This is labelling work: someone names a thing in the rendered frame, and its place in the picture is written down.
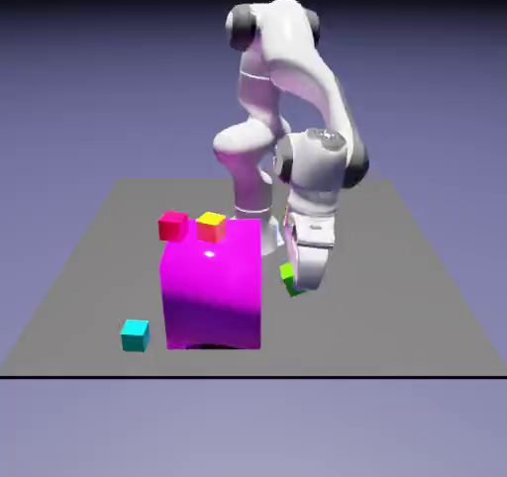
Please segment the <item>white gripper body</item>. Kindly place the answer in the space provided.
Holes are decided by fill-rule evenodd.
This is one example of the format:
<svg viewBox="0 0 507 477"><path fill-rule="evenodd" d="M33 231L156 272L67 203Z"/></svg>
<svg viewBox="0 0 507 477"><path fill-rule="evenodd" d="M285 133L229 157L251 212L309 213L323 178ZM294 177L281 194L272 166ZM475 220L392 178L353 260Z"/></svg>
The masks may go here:
<svg viewBox="0 0 507 477"><path fill-rule="evenodd" d="M297 290L317 290L335 246L335 217L289 212L284 223L287 254Z"/></svg>

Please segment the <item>small green cube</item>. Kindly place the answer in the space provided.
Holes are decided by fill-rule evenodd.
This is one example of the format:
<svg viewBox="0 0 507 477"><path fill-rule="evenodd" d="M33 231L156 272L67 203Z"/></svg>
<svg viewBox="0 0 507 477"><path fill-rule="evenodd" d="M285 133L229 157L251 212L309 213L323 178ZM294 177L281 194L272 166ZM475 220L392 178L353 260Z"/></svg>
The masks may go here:
<svg viewBox="0 0 507 477"><path fill-rule="evenodd" d="M306 292L306 289L299 288L294 279L294 271L292 264L290 262L282 263L279 266L279 274L282 283L285 286L286 291L291 297L298 296L304 292Z"/></svg>

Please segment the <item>small yellow cube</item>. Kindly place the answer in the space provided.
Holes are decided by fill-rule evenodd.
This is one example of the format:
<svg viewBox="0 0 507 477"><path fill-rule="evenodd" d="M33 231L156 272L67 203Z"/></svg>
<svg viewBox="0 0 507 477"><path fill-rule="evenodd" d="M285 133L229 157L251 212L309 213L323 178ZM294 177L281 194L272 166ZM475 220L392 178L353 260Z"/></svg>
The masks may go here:
<svg viewBox="0 0 507 477"><path fill-rule="evenodd" d="M205 212L196 220L196 235L201 241L217 243L226 235L227 217L214 212Z"/></svg>

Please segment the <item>small red cube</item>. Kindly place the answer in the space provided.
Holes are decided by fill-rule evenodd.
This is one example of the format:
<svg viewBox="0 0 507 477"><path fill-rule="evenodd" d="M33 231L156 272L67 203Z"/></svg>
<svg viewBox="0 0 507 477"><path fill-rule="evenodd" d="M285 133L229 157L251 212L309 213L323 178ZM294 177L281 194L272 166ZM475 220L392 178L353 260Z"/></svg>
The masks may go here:
<svg viewBox="0 0 507 477"><path fill-rule="evenodd" d="M188 232L188 215L167 211L157 220L158 238L161 241L182 241Z"/></svg>

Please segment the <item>small cyan cube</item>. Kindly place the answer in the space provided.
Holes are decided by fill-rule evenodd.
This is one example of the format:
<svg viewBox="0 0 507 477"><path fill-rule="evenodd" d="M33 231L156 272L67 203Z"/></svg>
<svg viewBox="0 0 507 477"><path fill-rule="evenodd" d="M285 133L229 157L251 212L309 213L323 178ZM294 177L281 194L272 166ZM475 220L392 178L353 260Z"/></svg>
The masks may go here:
<svg viewBox="0 0 507 477"><path fill-rule="evenodd" d="M127 319L121 329L120 337L124 351L145 352L151 339L150 322Z"/></svg>

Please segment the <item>large magenta box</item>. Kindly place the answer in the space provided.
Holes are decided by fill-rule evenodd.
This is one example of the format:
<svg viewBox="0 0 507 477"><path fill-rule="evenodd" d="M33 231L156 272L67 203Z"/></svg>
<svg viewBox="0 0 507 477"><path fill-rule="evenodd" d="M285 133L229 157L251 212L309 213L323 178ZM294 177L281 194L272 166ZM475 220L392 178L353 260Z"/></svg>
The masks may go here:
<svg viewBox="0 0 507 477"><path fill-rule="evenodd" d="M159 279L169 349L260 348L260 235L258 220L227 220L225 236L212 243L190 219L183 239L165 245Z"/></svg>

